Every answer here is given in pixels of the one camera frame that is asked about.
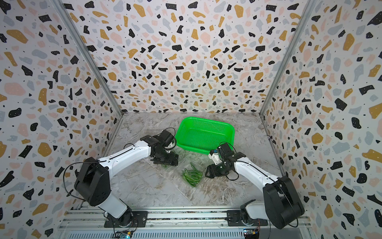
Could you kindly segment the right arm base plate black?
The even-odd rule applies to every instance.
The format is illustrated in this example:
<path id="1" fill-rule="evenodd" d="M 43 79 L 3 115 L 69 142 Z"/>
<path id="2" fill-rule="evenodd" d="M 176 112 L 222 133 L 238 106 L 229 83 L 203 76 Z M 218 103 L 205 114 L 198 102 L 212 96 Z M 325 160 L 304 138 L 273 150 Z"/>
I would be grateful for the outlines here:
<path id="1" fill-rule="evenodd" d="M 257 227 L 268 226 L 268 221 L 264 219 L 252 219 L 243 210 L 228 210 L 225 220 L 229 227 Z"/>

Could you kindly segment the clear container peppers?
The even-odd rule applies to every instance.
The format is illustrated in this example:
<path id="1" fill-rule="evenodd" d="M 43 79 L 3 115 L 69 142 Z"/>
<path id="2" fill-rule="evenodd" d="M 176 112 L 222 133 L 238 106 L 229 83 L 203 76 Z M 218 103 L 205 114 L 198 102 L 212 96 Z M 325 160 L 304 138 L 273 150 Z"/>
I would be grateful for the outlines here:
<path id="1" fill-rule="evenodd" d="M 161 174 L 172 174 L 177 172 L 178 167 L 168 164 L 161 164 L 159 166 L 159 169 Z"/>
<path id="2" fill-rule="evenodd" d="M 190 162 L 182 171 L 181 178 L 191 188 L 196 189 L 205 181 L 207 168 L 203 165 Z"/>

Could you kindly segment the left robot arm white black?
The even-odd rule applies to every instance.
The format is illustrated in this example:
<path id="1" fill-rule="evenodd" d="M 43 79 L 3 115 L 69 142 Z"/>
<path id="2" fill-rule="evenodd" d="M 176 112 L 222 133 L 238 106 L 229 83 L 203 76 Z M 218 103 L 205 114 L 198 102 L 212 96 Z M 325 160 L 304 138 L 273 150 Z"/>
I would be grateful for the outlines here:
<path id="1" fill-rule="evenodd" d="M 89 157 L 81 165 L 74 189 L 81 195 L 75 197 L 99 207 L 123 225 L 130 222 L 131 209 L 111 192 L 110 180 L 120 171 L 142 159 L 151 158 L 154 164 L 177 166 L 179 156 L 172 150 L 177 141 L 164 129 L 161 133 L 146 135 L 135 143 L 128 143 L 123 150 L 109 156 L 94 159 Z"/>

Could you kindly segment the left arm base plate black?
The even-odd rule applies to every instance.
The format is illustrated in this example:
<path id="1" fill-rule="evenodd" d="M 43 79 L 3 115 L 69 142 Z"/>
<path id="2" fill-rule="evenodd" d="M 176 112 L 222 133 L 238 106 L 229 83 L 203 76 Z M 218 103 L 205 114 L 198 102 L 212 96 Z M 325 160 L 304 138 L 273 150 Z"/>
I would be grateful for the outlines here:
<path id="1" fill-rule="evenodd" d="M 148 218 L 148 211 L 125 212 L 118 219 L 108 214 L 103 226 L 105 228 L 111 228 L 115 230 L 144 228 L 146 226 L 147 218 Z"/>

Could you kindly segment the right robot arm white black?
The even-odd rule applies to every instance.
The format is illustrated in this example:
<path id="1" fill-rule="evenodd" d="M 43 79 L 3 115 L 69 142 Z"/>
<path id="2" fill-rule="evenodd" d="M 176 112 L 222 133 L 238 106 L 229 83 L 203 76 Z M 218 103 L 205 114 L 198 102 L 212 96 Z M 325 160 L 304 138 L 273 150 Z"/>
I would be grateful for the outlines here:
<path id="1" fill-rule="evenodd" d="M 235 152 L 228 143 L 211 150 L 209 158 L 214 161 L 207 167 L 205 177 L 214 179 L 228 176 L 235 172 L 262 190 L 264 204 L 251 200 L 240 206 L 240 210 L 227 221 L 233 224 L 242 223 L 248 226 L 260 226 L 268 220 L 277 229 L 283 229 L 305 212 L 296 188 L 287 176 L 278 177 L 263 170 L 253 163 L 245 154 Z"/>

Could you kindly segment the green plastic mesh basket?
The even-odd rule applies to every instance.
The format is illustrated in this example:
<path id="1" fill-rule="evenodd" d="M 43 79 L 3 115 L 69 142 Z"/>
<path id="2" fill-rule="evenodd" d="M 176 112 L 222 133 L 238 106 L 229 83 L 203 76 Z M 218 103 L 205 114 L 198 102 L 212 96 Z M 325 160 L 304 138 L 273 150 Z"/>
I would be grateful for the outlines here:
<path id="1" fill-rule="evenodd" d="M 233 146 L 234 139 L 235 129 L 232 125 L 197 117 L 183 119 L 176 133 L 178 147 L 206 155 L 223 143 Z"/>

